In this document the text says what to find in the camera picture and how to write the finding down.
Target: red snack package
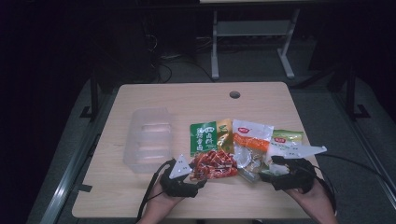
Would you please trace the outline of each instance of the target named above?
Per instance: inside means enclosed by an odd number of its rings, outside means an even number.
[[[191,164],[193,171],[190,180],[216,179],[238,174],[233,155],[223,150],[197,153]]]

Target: clear plastic container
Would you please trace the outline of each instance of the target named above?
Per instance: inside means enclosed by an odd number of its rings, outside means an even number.
[[[132,114],[123,161],[135,173],[152,174],[171,159],[171,116],[165,107]]]

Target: wooden table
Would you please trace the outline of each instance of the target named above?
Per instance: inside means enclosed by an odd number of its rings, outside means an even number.
[[[230,97],[239,91],[240,98]],[[152,175],[138,175],[122,161],[133,112],[167,107],[172,116],[173,156],[190,155],[190,125],[241,119],[303,131],[288,87],[281,82],[124,85],[109,114],[73,207],[75,217],[136,217]],[[307,136],[303,143],[308,145]],[[315,157],[308,158],[318,165]],[[195,198],[181,202],[170,218],[304,218],[303,209],[268,183],[248,183],[237,175],[208,180]]]

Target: white metal frame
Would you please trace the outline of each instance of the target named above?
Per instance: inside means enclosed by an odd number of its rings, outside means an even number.
[[[294,78],[287,52],[294,33],[300,9],[295,9],[291,20],[286,21],[218,21],[218,12],[213,15],[213,46],[211,54],[212,78],[219,79],[218,36],[238,35],[284,35],[283,48],[277,53],[288,78]]]

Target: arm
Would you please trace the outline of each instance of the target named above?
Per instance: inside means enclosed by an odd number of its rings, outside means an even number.
[[[149,198],[158,195],[161,192],[163,192],[163,188],[160,185],[160,181],[157,181],[149,195]],[[172,209],[183,199],[184,198],[170,197],[166,193],[161,193],[148,201],[145,213],[138,224],[159,223],[168,216]]]
[[[297,189],[285,190],[317,223],[338,223],[326,190],[315,179],[314,186],[306,194]]]

